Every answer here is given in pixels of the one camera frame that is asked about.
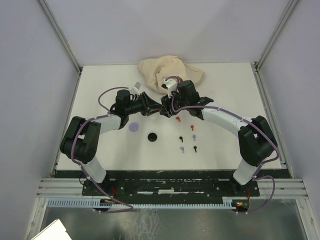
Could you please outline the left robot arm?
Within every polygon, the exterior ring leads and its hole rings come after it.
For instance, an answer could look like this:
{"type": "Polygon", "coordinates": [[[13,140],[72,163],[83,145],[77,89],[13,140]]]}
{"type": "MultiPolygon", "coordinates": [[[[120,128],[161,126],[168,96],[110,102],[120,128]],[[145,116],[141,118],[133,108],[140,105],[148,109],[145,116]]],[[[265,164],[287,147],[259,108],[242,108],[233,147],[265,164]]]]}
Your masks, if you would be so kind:
{"type": "Polygon", "coordinates": [[[150,116],[161,108],[162,105],[145,92],[132,96],[129,90],[119,90],[109,113],[89,119],[80,116],[71,119],[60,144],[60,152],[94,182],[93,189],[99,195],[106,195],[111,183],[105,179],[107,172],[96,157],[100,135],[122,129],[129,121],[129,115],[141,113],[142,116],[150,116]]]}

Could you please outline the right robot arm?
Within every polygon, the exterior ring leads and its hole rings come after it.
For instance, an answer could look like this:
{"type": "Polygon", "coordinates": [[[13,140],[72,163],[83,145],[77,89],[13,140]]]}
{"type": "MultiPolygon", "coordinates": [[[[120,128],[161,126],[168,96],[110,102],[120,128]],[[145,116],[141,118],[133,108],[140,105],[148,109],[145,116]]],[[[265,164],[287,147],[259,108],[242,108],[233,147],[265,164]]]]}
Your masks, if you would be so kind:
{"type": "Polygon", "coordinates": [[[278,144],[268,121],[261,115],[250,118],[221,107],[209,97],[201,97],[191,80],[181,81],[177,76],[163,80],[161,87],[167,94],[161,98],[160,114],[168,118],[186,110],[193,117],[220,126],[238,138],[241,161],[229,183],[231,193],[242,195],[248,183],[262,166],[271,162],[278,144]]]}

